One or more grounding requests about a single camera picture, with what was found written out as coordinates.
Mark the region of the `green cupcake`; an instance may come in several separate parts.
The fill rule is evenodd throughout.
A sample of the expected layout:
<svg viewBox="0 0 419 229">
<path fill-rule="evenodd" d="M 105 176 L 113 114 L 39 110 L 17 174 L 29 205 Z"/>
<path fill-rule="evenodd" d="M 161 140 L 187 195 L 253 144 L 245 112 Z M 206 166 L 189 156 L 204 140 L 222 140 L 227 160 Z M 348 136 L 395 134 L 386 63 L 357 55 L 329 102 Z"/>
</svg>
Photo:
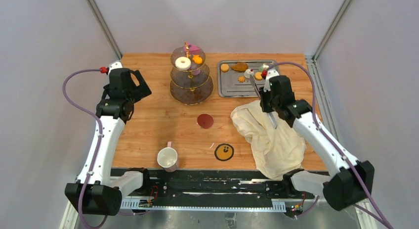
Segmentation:
<svg viewBox="0 0 419 229">
<path fill-rule="evenodd" d="M 263 63 L 260 67 L 259 67 L 259 72 L 263 72 L 264 70 L 268 70 L 269 69 L 269 65 L 266 63 Z"/>
</svg>

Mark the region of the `white cupcake with cherry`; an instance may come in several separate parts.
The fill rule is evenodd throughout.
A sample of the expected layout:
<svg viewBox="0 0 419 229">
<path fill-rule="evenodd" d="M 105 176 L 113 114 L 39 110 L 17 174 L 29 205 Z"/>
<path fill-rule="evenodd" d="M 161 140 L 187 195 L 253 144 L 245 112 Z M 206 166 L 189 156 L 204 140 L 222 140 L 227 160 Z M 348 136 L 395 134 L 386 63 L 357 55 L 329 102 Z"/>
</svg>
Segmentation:
<svg viewBox="0 0 419 229">
<path fill-rule="evenodd" d="M 244 72 L 244 77 L 246 78 L 246 79 L 249 79 L 250 77 L 253 77 L 255 75 L 255 72 L 254 72 L 254 70 L 253 69 L 247 69 L 245 72 Z"/>
</svg>

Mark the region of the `metal baking tray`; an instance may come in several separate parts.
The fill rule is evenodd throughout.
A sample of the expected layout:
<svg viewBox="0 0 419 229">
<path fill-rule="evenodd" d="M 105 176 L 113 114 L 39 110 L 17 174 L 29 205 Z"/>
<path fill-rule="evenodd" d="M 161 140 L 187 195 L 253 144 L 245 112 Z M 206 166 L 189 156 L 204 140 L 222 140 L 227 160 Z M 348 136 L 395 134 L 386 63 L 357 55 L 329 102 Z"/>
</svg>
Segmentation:
<svg viewBox="0 0 419 229">
<path fill-rule="evenodd" d="M 244 72 L 237 72 L 231 69 L 231 66 L 237 62 L 245 62 L 248 64 L 250 69 L 259 70 L 259 67 L 266 63 L 268 65 L 275 63 L 276 61 L 270 59 L 260 60 L 223 60 L 217 64 L 217 83 L 218 93 L 221 97 L 235 98 L 235 97 L 257 97 L 255 89 L 249 79 L 246 79 L 244 83 L 238 82 L 239 76 L 244 76 Z M 226 63 L 229 65 L 227 72 L 220 70 L 220 65 Z"/>
</svg>

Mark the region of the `white ring donut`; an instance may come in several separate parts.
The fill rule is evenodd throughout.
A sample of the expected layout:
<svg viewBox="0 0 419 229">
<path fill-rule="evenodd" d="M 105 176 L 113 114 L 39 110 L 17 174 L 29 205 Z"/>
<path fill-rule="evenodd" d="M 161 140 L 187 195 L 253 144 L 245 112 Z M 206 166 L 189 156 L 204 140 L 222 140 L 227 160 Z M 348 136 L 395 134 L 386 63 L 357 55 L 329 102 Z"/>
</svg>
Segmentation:
<svg viewBox="0 0 419 229">
<path fill-rule="evenodd" d="M 175 60 L 175 67 L 181 71 L 188 71 L 191 67 L 191 60 L 186 56 L 181 56 Z"/>
</svg>

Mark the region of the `three-tier glass cake stand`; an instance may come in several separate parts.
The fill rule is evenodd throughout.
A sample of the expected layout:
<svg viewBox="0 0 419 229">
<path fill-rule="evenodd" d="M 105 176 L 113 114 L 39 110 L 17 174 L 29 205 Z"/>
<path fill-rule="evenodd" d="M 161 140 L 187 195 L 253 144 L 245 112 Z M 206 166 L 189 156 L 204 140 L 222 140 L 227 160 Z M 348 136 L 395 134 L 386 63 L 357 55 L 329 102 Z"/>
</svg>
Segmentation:
<svg viewBox="0 0 419 229">
<path fill-rule="evenodd" d="M 190 42 L 185 42 L 181 47 L 174 49 L 170 57 L 172 64 L 169 84 L 170 94 L 182 104 L 196 105 L 207 100 L 212 94 L 213 80 L 210 75 L 210 68 L 206 64 L 205 52 L 199 47 L 201 52 L 198 55 L 203 58 L 203 63 L 198 65 L 192 61 L 193 54 L 184 52 L 183 47 L 186 43 Z M 181 56 L 188 57 L 192 62 L 188 71 L 181 71 L 175 67 L 175 60 Z M 191 72 L 196 69 L 200 69 L 201 72 L 199 75 L 193 76 Z"/>
</svg>

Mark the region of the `orange pastry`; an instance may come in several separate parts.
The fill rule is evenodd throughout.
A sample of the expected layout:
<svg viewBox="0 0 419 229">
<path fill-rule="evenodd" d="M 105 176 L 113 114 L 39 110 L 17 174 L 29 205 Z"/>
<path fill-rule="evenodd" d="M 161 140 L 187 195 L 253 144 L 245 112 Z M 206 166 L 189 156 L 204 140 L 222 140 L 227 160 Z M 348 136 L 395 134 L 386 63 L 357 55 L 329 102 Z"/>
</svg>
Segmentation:
<svg viewBox="0 0 419 229">
<path fill-rule="evenodd" d="M 200 65 L 200 64 L 203 63 L 203 58 L 200 55 L 198 55 L 198 54 L 194 54 L 194 55 L 192 55 L 192 61 L 194 63 Z"/>
</svg>

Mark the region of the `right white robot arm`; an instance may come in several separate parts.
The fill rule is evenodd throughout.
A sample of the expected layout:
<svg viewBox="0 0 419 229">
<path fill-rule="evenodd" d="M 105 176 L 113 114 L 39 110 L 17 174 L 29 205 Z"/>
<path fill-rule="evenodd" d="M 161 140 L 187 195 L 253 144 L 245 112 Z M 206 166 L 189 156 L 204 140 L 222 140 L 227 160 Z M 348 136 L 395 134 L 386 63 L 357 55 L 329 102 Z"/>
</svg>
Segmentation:
<svg viewBox="0 0 419 229">
<path fill-rule="evenodd" d="M 324 197 L 341 211 L 371 197 L 375 169 L 369 161 L 361 162 L 345 150 L 321 123 L 312 106 L 296 100 L 287 76 L 268 72 L 258 90 L 262 111 L 270 118 L 278 116 L 302 136 L 315 150 L 328 175 L 296 169 L 284 175 L 283 193 L 290 198 L 302 191 Z"/>
</svg>

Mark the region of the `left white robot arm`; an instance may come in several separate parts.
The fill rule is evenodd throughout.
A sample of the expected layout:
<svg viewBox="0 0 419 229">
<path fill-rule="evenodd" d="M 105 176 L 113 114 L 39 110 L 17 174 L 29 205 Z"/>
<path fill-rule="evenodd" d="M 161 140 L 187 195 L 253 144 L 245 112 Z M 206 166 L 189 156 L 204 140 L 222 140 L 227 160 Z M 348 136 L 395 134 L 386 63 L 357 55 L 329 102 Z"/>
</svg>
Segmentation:
<svg viewBox="0 0 419 229">
<path fill-rule="evenodd" d="M 109 83 L 103 88 L 96 111 L 92 112 L 72 101 L 66 92 L 69 80 L 82 72 L 67 77 L 62 92 L 71 105 L 95 119 L 96 127 L 85 165 L 76 181 L 66 185 L 65 195 L 80 216 L 115 216 L 129 194 L 145 196 L 151 191 L 150 174 L 145 168 L 130 168 L 113 181 L 110 176 L 116 147 L 132 118 L 134 104 L 152 92 L 140 71 L 102 67 L 98 72 L 107 74 Z"/>
</svg>

